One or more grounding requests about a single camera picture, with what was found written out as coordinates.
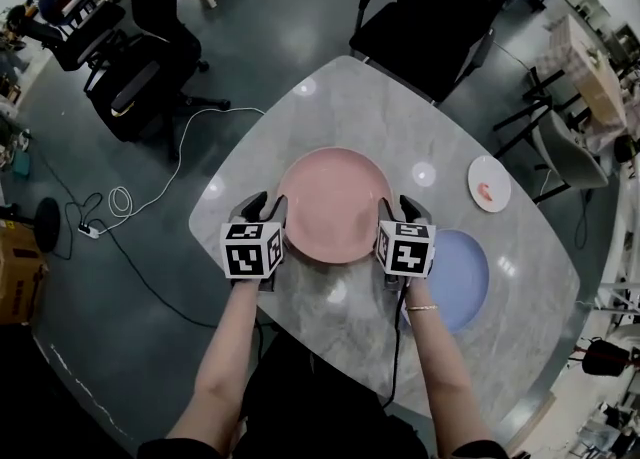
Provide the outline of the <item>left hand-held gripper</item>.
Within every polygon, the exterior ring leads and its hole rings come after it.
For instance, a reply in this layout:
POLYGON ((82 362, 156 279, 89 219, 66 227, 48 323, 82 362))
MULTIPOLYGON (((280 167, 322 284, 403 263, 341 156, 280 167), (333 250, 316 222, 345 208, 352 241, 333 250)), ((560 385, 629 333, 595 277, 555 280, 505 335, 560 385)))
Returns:
POLYGON ((284 258, 283 228, 288 198, 280 195, 271 210, 269 222, 259 222, 267 199, 266 191, 244 199, 230 213, 231 221, 242 219, 244 222, 226 223, 221 227, 223 268, 232 286, 255 281, 260 291, 275 289, 275 272, 284 258))

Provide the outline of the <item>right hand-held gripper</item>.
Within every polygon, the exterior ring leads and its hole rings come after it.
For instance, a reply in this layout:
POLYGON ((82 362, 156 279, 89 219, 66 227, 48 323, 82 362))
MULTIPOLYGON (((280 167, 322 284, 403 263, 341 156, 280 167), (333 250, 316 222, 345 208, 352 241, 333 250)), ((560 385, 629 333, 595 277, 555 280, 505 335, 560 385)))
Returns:
POLYGON ((418 201, 399 197, 406 222, 394 221, 389 201, 378 202, 378 233, 376 258, 384 272, 384 287, 399 291, 405 281, 425 279, 435 257, 436 227, 430 224, 431 214, 418 201))

